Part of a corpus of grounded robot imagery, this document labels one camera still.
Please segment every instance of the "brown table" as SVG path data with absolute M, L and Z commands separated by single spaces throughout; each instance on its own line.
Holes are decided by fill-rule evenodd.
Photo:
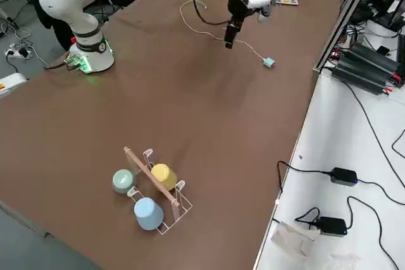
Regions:
M 238 39 L 277 62 L 266 69 L 188 29 L 187 0 L 138 0 L 105 33 L 116 63 L 105 73 L 43 73 L 0 100 L 0 198 L 107 269 L 250 269 L 313 91 L 312 67 L 341 0 L 278 6 Z M 203 0 L 211 21 L 227 0 Z M 206 27 L 192 5 L 197 29 Z M 129 146 L 187 181 L 190 213 L 164 236 L 136 224 L 112 191 Z

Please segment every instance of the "light blue cup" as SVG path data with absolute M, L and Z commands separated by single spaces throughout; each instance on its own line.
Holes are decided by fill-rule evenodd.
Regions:
M 149 197 L 137 201 L 134 213 L 139 226 L 144 230 L 155 230 L 163 222 L 163 210 Z

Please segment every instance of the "wooden stick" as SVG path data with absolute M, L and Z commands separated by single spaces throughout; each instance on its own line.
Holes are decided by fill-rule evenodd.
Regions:
M 173 209 L 173 216 L 175 221 L 180 218 L 180 204 L 178 203 L 177 199 L 169 192 L 167 189 L 161 184 L 160 181 L 154 177 L 154 175 L 148 170 L 148 168 L 139 160 L 138 157 L 129 149 L 128 147 L 124 148 L 125 154 L 127 155 L 128 162 L 134 169 L 138 170 L 140 168 L 147 177 L 154 183 L 155 187 L 158 188 L 160 192 L 162 192 L 166 198 L 170 201 L 171 208 Z

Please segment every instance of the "gray floor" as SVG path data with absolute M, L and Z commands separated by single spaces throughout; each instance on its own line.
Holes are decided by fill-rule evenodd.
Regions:
M 0 8 L 14 17 L 27 0 L 13 0 L 2 3 Z M 48 63 L 63 54 L 53 31 L 45 29 L 36 17 L 32 7 L 27 7 L 17 20 L 20 27 L 29 28 L 32 42 L 39 56 Z M 12 31 L 0 38 L 0 51 L 6 50 L 17 41 Z M 27 77 L 32 78 L 42 71 L 43 64 L 36 58 L 29 61 L 11 59 L 11 62 Z M 13 73 L 13 68 L 0 54 L 0 78 Z M 0 268 L 12 270 L 48 269 L 98 269 L 91 261 L 70 247 L 52 238 L 42 238 L 15 221 L 0 210 Z

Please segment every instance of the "yellow cup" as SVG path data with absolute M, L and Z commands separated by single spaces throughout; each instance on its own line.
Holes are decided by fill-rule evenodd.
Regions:
M 157 164 L 152 168 L 152 174 L 162 185 L 167 189 L 171 190 L 176 186 L 177 176 L 167 165 Z

